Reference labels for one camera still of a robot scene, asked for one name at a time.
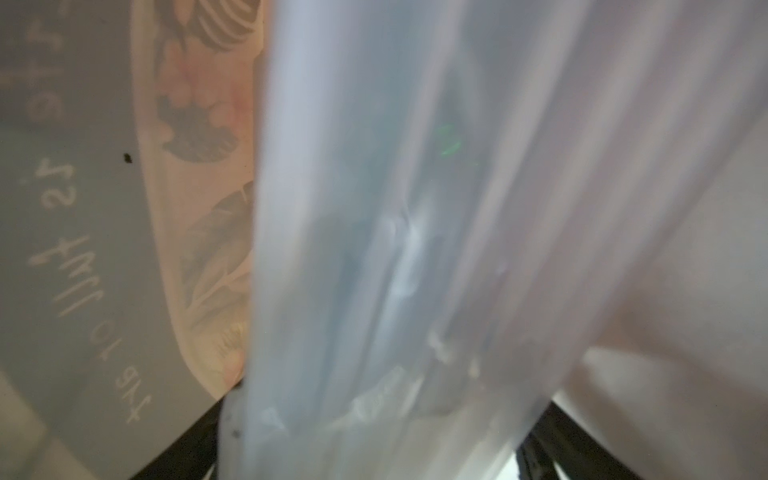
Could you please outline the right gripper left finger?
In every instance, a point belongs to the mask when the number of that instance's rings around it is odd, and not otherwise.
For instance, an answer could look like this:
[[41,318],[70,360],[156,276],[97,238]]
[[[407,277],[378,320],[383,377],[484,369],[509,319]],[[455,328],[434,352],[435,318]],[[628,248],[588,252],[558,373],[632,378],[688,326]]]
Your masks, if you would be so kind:
[[223,403],[224,399],[216,402],[132,480],[205,479],[218,457],[218,430]]

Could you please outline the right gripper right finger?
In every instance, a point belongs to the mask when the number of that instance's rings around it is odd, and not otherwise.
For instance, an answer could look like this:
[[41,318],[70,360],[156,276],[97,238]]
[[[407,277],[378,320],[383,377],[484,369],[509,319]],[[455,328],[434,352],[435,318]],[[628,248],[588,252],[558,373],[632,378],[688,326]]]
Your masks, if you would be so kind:
[[517,448],[519,479],[632,479],[634,471],[551,402]]

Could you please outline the green pencil case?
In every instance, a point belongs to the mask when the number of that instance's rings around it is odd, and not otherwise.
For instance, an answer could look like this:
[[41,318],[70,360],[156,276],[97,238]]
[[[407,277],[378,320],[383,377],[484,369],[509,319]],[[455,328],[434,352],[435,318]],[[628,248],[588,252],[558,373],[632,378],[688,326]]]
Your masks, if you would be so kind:
[[213,404],[172,329],[127,1],[1,5],[1,475],[128,479]]

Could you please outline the clear ribbed pencil case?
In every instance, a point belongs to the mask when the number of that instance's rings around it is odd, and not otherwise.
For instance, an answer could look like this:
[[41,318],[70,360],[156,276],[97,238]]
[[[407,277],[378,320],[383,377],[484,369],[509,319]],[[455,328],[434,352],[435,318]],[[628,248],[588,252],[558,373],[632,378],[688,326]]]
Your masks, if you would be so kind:
[[490,479],[765,107],[763,1],[279,1],[232,479]]

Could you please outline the floral canvas tote bag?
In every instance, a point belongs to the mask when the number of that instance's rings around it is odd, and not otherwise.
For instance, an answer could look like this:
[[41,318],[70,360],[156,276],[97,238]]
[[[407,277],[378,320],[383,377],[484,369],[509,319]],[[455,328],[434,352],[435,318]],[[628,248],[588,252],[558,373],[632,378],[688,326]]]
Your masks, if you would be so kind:
[[213,398],[243,376],[267,1],[135,1],[132,93],[171,328]]

